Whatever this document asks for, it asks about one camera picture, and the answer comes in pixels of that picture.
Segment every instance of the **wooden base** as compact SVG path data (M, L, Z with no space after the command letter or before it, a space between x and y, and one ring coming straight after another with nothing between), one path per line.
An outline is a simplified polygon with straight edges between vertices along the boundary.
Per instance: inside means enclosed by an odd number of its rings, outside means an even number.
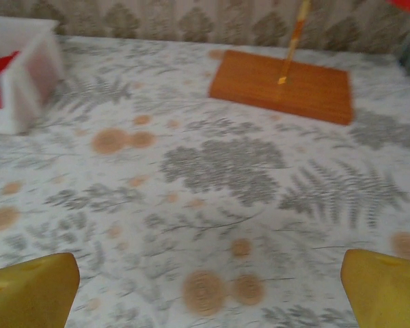
M226 51L211 98L349 125L353 119L348 72L293 62L278 85L284 60Z

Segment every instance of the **white plastic box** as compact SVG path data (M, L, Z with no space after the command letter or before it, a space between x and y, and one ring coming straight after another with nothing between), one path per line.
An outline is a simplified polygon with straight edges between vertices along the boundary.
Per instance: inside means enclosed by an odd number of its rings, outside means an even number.
M0 74L1 134L27 131L64 79L56 26L53 20L0 17L0 57L20 52Z

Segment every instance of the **patterned wallpaper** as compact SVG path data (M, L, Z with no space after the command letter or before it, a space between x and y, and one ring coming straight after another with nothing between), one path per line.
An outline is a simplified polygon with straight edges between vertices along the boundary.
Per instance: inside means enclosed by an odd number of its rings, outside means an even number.
M0 15L53 18L57 32L151 40L286 46L295 0L0 0ZM386 0L313 0L301 46L388 53L410 14Z

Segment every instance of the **table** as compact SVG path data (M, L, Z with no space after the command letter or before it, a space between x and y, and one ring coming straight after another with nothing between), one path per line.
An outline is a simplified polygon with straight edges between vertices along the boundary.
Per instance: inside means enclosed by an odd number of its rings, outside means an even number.
M61 45L69 77L48 113L0 136L0 267L71 251L81 286L67 328L357 327L344 252L394 254L410 232L410 79L392 56L297 53L351 72L343 127L207 98L222 50L285 49ZM244 260L238 238L252 244ZM199 269L227 286L255 273L266 296L197 317L181 287Z

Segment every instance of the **yellow stick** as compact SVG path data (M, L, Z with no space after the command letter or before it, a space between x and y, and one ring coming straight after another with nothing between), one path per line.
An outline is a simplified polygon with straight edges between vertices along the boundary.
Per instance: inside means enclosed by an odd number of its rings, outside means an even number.
M290 64L293 59L293 55L295 54L296 47L299 43L299 38L301 37L303 25L305 20L310 12L311 1L310 0L303 0L301 7L299 8L298 19L296 22L295 30L292 34L292 40L290 41L290 48L288 49L288 54L284 65L282 66L281 77L278 80L278 84L285 84L287 81L287 74L290 68Z

